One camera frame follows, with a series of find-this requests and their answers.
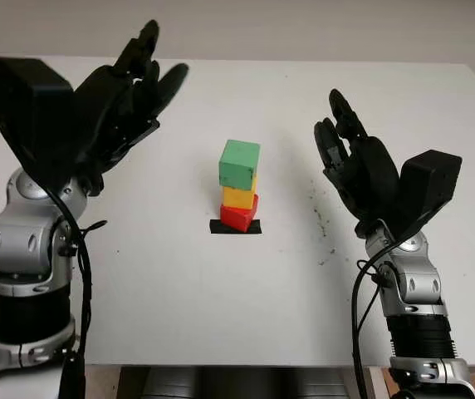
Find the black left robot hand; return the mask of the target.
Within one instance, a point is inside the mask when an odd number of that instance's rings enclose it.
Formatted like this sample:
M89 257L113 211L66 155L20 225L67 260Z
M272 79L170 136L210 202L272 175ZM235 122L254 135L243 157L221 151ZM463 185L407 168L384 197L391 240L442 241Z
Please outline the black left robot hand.
M89 196L104 189L103 174L159 129L159 114L178 94L189 72L179 63L164 75L153 59L159 24L148 21L114 64L96 68L75 90L78 141L58 174L58 184L76 179Z

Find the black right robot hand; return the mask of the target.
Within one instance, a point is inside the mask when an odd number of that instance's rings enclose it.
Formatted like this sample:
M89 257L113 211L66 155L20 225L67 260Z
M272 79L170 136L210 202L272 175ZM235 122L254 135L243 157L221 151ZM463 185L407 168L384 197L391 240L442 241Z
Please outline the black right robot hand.
M355 233L363 239L397 199L399 174L382 141L367 134L340 91L331 90L329 103L334 118L318 121L314 137L323 173L358 219Z

